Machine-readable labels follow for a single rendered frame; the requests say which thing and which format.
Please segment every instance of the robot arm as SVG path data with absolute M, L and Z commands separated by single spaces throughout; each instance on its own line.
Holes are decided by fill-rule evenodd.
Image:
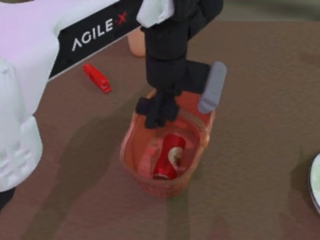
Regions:
M 156 94 L 151 99 L 141 98 L 136 112 L 146 115 L 145 127 L 149 129 L 163 127 L 166 121 L 176 119 L 179 107 L 175 103 L 175 96 L 179 96 L 182 91 L 197 94 L 204 92 L 211 68 L 207 64 L 187 60 L 188 41 L 223 8 L 223 0 L 172 1 L 173 10 L 169 11 L 172 16 L 163 14 L 161 9 L 158 11 L 159 16 L 170 16 L 167 20 L 157 21 L 159 18 L 154 15 L 157 11 L 153 10 L 150 14 L 154 18 L 142 22 L 142 25 L 151 26 L 143 27 L 142 30 L 145 34 L 146 78 L 156 89 Z

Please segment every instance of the agilex logo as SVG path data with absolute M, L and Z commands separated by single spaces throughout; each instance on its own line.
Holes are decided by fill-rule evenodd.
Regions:
M 72 46 L 72 52 L 76 51 L 78 48 L 82 48 L 83 45 L 89 44 L 91 41 L 102 37 L 104 34 L 111 32 L 114 29 L 114 23 L 118 26 L 126 22 L 127 11 L 122 14 L 118 14 L 118 18 L 113 20 L 112 18 L 105 21 L 104 24 L 98 24 L 92 30 L 85 31 L 81 37 L 75 37 Z
M 62 29 L 50 78 L 139 27 L 136 17 L 142 1 L 120 0 Z

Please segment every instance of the brown table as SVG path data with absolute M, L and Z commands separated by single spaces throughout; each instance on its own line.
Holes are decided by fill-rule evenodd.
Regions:
M 44 153 L 0 217 L 1 240 L 318 240 L 307 186 L 320 150 L 320 23 L 214 22 L 191 59 L 228 67 L 212 141 L 180 196 L 143 193 L 119 147 L 146 84 L 120 42 L 50 82 L 36 113 Z

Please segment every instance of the red can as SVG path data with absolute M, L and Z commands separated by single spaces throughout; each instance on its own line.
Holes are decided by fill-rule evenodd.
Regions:
M 177 177 L 179 161 L 186 148 L 186 140 L 175 134 L 168 134 L 162 142 L 162 151 L 153 170 L 153 178 L 172 180 Z

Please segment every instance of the orange container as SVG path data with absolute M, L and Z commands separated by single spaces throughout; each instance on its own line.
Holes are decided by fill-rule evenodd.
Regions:
M 140 27 L 130 32 L 127 38 L 131 53 L 138 58 L 144 58 L 146 56 L 145 34 Z
M 165 127 L 145 128 L 143 115 L 133 114 L 131 124 L 120 150 L 120 161 L 125 170 L 145 192 L 156 197 L 169 198 L 182 192 L 199 165 L 204 149 L 210 140 L 215 112 L 201 114 L 197 106 L 199 95 L 183 92 L 176 97 L 180 106 L 174 122 Z M 173 180 L 153 179 L 152 173 L 161 152 L 166 134 L 177 134 L 186 139 L 186 148 L 179 166 L 178 177 Z

